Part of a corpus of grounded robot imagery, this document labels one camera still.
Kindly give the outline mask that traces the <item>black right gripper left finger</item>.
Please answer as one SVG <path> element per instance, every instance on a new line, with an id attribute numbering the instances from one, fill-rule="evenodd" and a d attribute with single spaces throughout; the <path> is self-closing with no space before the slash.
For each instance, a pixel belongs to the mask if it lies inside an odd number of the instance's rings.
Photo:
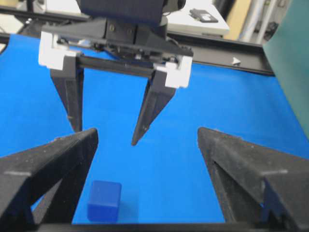
<path id="1" fill-rule="evenodd" d="M 71 223 L 94 154 L 91 128 L 0 159 L 0 224 Z"/>

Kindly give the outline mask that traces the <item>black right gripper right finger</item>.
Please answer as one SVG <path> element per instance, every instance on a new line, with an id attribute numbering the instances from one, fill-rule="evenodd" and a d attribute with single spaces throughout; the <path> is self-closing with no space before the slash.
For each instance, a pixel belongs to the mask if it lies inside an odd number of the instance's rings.
<path id="1" fill-rule="evenodd" d="M 226 222 L 309 227 L 309 161 L 201 127 L 198 147 Z"/>

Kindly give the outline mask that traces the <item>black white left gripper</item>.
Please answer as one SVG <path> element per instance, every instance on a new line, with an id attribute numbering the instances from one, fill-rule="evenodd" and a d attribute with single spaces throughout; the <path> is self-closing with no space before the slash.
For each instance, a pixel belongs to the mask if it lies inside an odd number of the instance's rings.
<path id="1" fill-rule="evenodd" d="M 84 69 L 77 64 L 76 46 L 106 51 L 128 63 L 154 68 L 147 82 L 131 145 L 135 146 L 151 123 L 174 97 L 187 88 L 193 51 L 166 35 L 164 27 L 123 23 L 106 18 L 42 28 L 38 62 L 50 70 L 51 79 L 74 132 L 82 131 Z"/>

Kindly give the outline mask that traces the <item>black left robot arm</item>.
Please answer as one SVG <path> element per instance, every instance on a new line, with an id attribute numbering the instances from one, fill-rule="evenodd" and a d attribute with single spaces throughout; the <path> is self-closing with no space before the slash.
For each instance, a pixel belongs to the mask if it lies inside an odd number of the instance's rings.
<path id="1" fill-rule="evenodd" d="M 193 51 L 167 36 L 167 13 L 183 0 L 79 0 L 89 19 L 42 28 L 38 63 L 51 79 L 75 132 L 82 130 L 86 68 L 145 77 L 147 85 L 132 145 L 174 97 L 189 85 Z"/>

